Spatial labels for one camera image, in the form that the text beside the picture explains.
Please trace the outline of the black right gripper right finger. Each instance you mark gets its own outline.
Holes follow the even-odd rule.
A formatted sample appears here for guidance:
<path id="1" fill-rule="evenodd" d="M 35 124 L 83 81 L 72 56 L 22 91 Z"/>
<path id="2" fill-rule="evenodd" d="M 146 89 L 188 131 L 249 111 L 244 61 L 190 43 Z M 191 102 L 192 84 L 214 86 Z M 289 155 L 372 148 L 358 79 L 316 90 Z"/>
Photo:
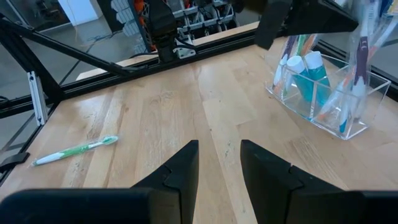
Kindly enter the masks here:
<path id="1" fill-rule="evenodd" d="M 398 191 L 340 189 L 248 139 L 240 160 L 258 224 L 398 224 Z"/>

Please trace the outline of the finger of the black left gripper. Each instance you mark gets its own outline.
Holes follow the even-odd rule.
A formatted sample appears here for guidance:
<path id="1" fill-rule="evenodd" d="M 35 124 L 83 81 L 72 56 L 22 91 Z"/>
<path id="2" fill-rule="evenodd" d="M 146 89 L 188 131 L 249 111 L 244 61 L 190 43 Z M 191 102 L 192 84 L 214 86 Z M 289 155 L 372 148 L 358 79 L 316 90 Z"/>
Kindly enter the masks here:
<path id="1" fill-rule="evenodd" d="M 334 0 L 293 0 L 286 35 L 352 32 L 358 21 Z"/>

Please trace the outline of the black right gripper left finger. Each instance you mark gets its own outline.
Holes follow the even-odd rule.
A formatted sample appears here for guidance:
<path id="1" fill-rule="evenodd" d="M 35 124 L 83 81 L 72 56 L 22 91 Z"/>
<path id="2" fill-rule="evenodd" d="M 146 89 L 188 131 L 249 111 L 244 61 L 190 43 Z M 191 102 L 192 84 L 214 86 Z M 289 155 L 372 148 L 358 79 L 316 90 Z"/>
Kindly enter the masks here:
<path id="1" fill-rule="evenodd" d="M 192 224 L 199 142 L 127 188 L 27 189 L 0 202 L 0 224 Z"/>

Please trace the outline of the blue packaged toothbrush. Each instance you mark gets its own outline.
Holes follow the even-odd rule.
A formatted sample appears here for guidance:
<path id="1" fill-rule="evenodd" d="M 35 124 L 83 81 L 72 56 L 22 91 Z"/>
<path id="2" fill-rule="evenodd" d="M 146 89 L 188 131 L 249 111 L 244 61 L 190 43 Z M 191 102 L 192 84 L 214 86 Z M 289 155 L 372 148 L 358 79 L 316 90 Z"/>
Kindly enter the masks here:
<path id="1" fill-rule="evenodd" d="M 278 63 L 277 70 L 275 71 L 274 81 L 272 84 L 272 89 L 275 94 L 279 94 L 282 88 L 282 67 L 286 64 L 288 58 L 290 57 L 290 53 L 293 49 L 295 41 L 297 39 L 296 35 L 290 36 L 285 43 L 284 50 L 282 52 L 281 59 Z"/>

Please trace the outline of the orange packaged toothbrush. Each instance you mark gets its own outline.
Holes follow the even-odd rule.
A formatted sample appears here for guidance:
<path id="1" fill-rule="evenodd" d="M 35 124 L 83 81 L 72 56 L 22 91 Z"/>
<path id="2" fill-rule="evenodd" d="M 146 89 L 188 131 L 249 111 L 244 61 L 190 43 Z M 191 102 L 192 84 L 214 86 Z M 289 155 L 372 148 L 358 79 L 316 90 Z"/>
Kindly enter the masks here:
<path id="1" fill-rule="evenodd" d="M 319 120 L 326 118 L 333 104 L 343 98 L 344 92 L 353 97 L 343 100 L 340 126 L 344 126 L 351 118 L 361 117 L 366 104 L 366 89 L 369 81 L 368 61 L 382 47 L 396 25 L 398 25 L 398 13 L 384 13 L 382 16 L 377 16 L 371 12 L 363 12 L 359 31 L 354 35 L 355 49 L 351 53 L 348 72 L 323 105 L 317 116 Z"/>
<path id="2" fill-rule="evenodd" d="M 318 34 L 311 34 L 308 39 L 306 40 L 303 49 L 302 49 L 302 56 L 306 55 L 311 51 L 312 47 L 314 46 L 317 40 Z"/>

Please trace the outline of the green packaged toothbrush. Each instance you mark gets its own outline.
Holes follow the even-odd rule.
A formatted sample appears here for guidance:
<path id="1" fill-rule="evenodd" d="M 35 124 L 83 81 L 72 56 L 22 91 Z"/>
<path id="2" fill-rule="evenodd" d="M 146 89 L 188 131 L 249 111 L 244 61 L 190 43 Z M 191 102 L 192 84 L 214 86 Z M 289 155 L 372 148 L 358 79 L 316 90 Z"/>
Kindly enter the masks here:
<path id="1" fill-rule="evenodd" d="M 113 143 L 117 142 L 118 140 L 119 140 L 118 136 L 105 136 L 104 138 L 96 140 L 96 141 L 92 141 L 92 142 L 78 145 L 78 146 L 69 147 L 64 150 L 41 157 L 39 159 L 35 159 L 30 165 L 32 167 L 37 167 L 37 166 L 41 166 L 41 165 L 48 164 L 51 162 L 59 161 L 64 158 L 67 158 L 67 157 L 75 156 L 78 154 L 83 154 L 83 153 L 85 153 L 89 150 L 92 150 L 96 147 L 99 147 L 99 146 L 113 144 Z"/>
<path id="2" fill-rule="evenodd" d="M 294 52 L 293 56 L 301 55 L 301 51 L 303 49 L 303 46 L 304 46 L 305 41 L 307 39 L 307 36 L 308 36 L 307 34 L 299 35 L 298 41 L 297 41 L 297 46 L 295 48 L 295 52 Z"/>

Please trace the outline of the blue toothpaste tube white cap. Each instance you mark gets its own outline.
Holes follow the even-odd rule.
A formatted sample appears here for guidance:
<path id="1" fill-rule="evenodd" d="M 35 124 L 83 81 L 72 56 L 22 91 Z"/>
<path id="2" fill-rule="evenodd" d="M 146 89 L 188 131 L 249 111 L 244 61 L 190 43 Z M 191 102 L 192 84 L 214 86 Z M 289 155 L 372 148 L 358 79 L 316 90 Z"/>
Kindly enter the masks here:
<path id="1" fill-rule="evenodd" d="M 317 81 L 317 102 L 324 105 L 330 96 L 330 82 L 327 78 L 326 68 L 323 64 L 323 58 L 319 51 L 312 51 L 304 56 L 307 64 L 308 73 L 312 80 Z"/>
<path id="2" fill-rule="evenodd" d="M 289 58 L 286 63 L 286 67 L 287 77 L 284 93 L 287 94 L 292 87 L 292 84 L 295 83 L 304 100 L 311 103 L 313 98 L 313 82 L 310 81 L 310 74 L 302 57 L 296 55 Z"/>

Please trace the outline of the purple packaged toothbrush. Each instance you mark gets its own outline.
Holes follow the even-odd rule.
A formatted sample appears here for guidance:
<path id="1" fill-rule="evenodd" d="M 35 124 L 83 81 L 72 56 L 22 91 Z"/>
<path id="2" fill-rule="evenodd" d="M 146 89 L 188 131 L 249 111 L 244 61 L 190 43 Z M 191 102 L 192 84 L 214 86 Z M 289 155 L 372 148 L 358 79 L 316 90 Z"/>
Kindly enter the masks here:
<path id="1" fill-rule="evenodd" d="M 344 133 L 349 119 L 358 119 L 366 101 L 366 87 L 369 81 L 367 62 L 369 56 L 369 36 L 373 33 L 376 20 L 376 0 L 357 0 L 359 4 L 359 31 L 356 33 L 356 51 L 345 79 L 348 92 L 343 100 L 340 113 L 340 132 Z"/>

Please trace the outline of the grey equipment rack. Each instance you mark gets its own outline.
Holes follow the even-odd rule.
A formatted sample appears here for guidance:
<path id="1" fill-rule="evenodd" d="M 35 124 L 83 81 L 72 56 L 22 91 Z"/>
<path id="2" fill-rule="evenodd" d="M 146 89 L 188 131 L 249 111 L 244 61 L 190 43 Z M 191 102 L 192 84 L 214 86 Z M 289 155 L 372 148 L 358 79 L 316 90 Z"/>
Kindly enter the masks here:
<path id="1" fill-rule="evenodd" d="M 239 27 L 232 4 L 226 0 L 204 0 L 198 6 L 196 0 L 167 0 L 176 21 L 180 39 L 192 40 Z"/>

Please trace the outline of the clear acrylic organizer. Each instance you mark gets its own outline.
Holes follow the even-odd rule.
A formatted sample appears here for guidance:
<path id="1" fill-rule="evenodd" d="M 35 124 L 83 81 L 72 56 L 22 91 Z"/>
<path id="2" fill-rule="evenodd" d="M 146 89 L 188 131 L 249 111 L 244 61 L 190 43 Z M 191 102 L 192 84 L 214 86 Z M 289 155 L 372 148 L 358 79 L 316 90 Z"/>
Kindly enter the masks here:
<path id="1" fill-rule="evenodd" d="M 326 68 L 327 78 L 330 82 L 330 95 L 333 90 L 345 79 L 348 72 L 348 63 L 331 56 L 322 55 L 323 64 Z M 377 114 L 379 106 L 381 105 L 391 82 L 379 75 L 368 72 L 368 86 L 366 89 L 366 104 L 364 111 L 360 118 L 349 119 L 344 133 L 340 132 L 340 111 L 343 106 L 343 100 L 347 92 L 343 93 L 343 98 L 336 101 L 331 110 L 327 113 L 324 120 L 319 120 L 317 118 L 323 105 L 320 105 L 317 98 L 317 85 L 320 85 L 317 81 L 313 82 L 313 98 L 312 102 L 308 103 L 301 96 L 299 89 L 296 87 L 295 83 L 292 84 L 289 92 L 284 93 L 284 87 L 287 77 L 287 67 L 284 65 L 282 67 L 282 88 L 279 94 L 275 94 L 272 89 L 272 84 L 274 78 L 271 78 L 266 82 L 266 90 L 273 95 L 279 102 L 281 102 L 287 109 L 293 111 L 295 114 L 306 119 L 308 122 L 314 124 L 315 126 L 329 132 L 330 134 L 348 140 L 352 137 L 368 129 Z"/>

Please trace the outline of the white hexagon pattern panel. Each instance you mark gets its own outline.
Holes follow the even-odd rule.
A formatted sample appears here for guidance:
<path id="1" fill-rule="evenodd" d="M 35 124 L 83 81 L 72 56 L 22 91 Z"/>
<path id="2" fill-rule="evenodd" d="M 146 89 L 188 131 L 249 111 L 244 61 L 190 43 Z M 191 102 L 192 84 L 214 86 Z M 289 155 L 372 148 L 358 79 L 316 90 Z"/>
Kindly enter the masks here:
<path id="1" fill-rule="evenodd" d="M 116 11 L 116 19 L 123 25 L 123 33 L 132 37 L 135 53 L 150 53 L 150 45 L 146 41 L 144 29 L 132 0 L 111 0 L 111 8 Z"/>

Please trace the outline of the silver aluminium plate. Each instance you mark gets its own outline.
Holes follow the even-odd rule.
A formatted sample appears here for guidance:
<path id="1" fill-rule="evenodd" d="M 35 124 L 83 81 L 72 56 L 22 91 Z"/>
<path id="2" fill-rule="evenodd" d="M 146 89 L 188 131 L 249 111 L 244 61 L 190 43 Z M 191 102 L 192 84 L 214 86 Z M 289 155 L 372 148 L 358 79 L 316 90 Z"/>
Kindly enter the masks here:
<path id="1" fill-rule="evenodd" d="M 45 104 L 45 94 L 40 78 L 34 71 L 28 72 L 28 81 L 32 104 L 34 106 L 35 120 L 38 126 L 44 125 L 48 120 L 47 106 Z"/>

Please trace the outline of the silver mounting bracket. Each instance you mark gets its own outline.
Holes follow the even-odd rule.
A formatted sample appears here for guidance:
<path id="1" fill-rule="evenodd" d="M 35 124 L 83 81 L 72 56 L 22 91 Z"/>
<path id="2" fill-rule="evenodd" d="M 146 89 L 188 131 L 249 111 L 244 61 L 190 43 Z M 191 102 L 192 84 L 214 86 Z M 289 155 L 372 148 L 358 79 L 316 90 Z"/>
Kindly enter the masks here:
<path id="1" fill-rule="evenodd" d="M 191 37 L 186 35 L 175 39 L 173 52 L 179 59 L 184 59 L 196 55 L 197 48 L 194 46 Z"/>

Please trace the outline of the black frame bracket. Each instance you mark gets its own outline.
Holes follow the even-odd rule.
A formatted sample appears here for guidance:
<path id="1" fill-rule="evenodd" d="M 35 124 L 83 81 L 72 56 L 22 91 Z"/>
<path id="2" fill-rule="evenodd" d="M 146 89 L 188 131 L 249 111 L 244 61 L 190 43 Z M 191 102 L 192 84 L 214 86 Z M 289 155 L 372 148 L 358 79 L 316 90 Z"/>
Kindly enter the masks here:
<path id="1" fill-rule="evenodd" d="M 10 156 L 0 163 L 0 174 L 5 174 L 15 168 L 16 165 L 23 164 L 29 158 L 29 152 L 21 152 Z"/>

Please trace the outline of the black aluminium table frame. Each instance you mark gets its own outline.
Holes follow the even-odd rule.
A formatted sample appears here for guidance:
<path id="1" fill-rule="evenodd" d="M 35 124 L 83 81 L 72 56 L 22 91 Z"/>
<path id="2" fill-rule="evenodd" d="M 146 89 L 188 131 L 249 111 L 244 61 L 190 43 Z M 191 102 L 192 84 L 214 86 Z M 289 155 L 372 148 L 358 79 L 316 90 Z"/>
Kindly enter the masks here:
<path id="1" fill-rule="evenodd" d="M 130 58 L 118 63 L 107 62 L 7 20 L 0 21 L 0 43 L 7 48 L 7 51 L 23 69 L 38 73 L 41 82 L 44 83 L 45 104 L 57 106 L 63 101 L 89 96 L 126 82 L 140 80 L 186 65 L 193 65 L 208 58 L 252 47 L 257 25 L 258 23 L 254 22 L 196 39 L 193 42 L 198 50 L 196 56 L 166 63 L 160 62 L 158 57 L 149 56 L 141 56 L 137 61 Z M 60 85 L 31 51 L 25 43 L 25 39 L 84 61 L 94 66 L 95 69 L 82 74 L 81 79 L 75 82 Z"/>

